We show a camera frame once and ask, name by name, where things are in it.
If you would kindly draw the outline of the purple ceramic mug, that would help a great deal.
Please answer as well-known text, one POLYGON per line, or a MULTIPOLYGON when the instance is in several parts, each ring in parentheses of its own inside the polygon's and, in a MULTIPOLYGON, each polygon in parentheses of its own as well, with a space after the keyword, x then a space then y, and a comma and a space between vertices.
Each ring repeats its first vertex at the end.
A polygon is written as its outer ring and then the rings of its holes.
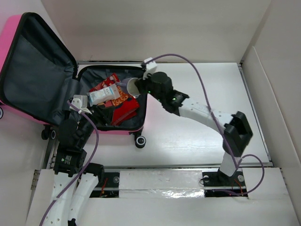
POLYGON ((116 82, 116 85, 119 86, 124 93, 137 98, 139 97, 140 92, 135 85, 135 82, 137 82, 138 80, 138 78, 126 78, 120 82, 116 82))

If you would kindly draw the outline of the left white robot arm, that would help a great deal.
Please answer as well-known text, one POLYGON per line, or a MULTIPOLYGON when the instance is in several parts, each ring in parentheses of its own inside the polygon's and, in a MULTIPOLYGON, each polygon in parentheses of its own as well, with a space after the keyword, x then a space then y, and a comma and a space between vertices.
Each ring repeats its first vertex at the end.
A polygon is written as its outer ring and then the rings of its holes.
POLYGON ((108 116, 100 107, 84 111, 71 105, 81 117, 65 119, 59 126, 59 146, 54 163, 51 203, 41 226, 77 226, 95 187, 104 183, 104 166, 86 159, 84 146, 98 125, 106 125, 108 116))

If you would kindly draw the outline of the white wet wipes pack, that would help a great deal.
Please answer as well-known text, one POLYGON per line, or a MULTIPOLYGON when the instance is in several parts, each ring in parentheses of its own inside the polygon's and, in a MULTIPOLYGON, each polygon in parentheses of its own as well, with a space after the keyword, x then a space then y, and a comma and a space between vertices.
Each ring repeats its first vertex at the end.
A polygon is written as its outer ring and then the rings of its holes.
POLYGON ((112 84, 103 89, 88 93, 90 105, 98 105, 108 100, 118 99, 120 97, 116 84, 112 84))

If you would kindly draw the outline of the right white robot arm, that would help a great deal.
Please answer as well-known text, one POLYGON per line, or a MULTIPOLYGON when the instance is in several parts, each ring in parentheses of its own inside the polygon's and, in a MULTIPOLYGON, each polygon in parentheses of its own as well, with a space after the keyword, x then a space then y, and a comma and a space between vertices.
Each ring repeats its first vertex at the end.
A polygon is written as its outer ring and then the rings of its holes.
POLYGON ((230 184, 234 180, 238 161, 253 137, 246 115, 240 111, 229 114, 210 110, 209 106, 175 90, 171 78, 163 72, 154 73, 147 79, 138 79, 134 84, 140 94, 151 94, 167 112, 192 119, 223 135, 225 153, 217 179, 222 185, 230 184))

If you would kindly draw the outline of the pink kids suitcase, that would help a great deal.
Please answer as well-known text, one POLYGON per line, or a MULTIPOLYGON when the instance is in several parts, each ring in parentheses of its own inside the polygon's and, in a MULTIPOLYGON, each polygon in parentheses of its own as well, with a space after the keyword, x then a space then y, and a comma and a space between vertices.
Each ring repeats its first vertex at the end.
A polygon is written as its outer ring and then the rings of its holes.
MULTIPOLYGON (((68 103, 113 73, 120 81, 143 76, 143 70, 134 66, 93 65, 79 70, 73 55, 36 13, 9 17, 0 34, 0 101, 44 124, 43 139, 52 137, 52 126, 59 128, 65 119, 79 121, 80 115, 68 103)), ((140 106, 136 116, 119 126, 97 127, 107 134, 133 134, 136 147, 143 148, 147 96, 135 99, 140 106)))

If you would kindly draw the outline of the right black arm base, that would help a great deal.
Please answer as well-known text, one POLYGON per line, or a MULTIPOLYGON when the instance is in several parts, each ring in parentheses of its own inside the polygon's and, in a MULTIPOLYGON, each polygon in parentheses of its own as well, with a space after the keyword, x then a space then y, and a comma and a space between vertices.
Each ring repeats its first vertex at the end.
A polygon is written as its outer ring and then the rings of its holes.
POLYGON ((217 171, 203 171, 199 183, 204 187, 205 197, 235 197, 232 193, 247 197, 242 171, 236 171, 231 177, 220 176, 217 171))

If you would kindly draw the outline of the red patterned cloth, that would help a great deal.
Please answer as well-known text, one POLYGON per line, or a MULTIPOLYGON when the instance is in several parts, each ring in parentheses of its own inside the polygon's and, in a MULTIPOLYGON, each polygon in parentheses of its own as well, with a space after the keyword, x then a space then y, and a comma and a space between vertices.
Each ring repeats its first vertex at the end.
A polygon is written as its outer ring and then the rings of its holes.
MULTIPOLYGON (((89 92, 101 90, 112 84, 117 84, 117 82, 120 82, 120 79, 116 73, 113 73, 107 79, 91 88, 89 92)), ((119 85, 117 85, 117 88, 120 97, 103 103, 103 106, 105 107, 115 107, 111 120, 111 125, 113 126, 119 126, 122 122, 136 116, 136 110, 140 107, 138 101, 133 96, 122 91, 119 85)))

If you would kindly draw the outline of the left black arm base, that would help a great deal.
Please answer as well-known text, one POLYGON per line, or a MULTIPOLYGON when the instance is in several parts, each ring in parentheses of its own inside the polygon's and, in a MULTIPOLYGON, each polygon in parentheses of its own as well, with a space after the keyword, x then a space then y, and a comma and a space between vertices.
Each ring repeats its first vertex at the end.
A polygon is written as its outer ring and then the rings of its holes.
POLYGON ((90 194, 90 198, 117 198, 119 197, 120 173, 105 172, 94 174, 99 179, 98 184, 90 194))

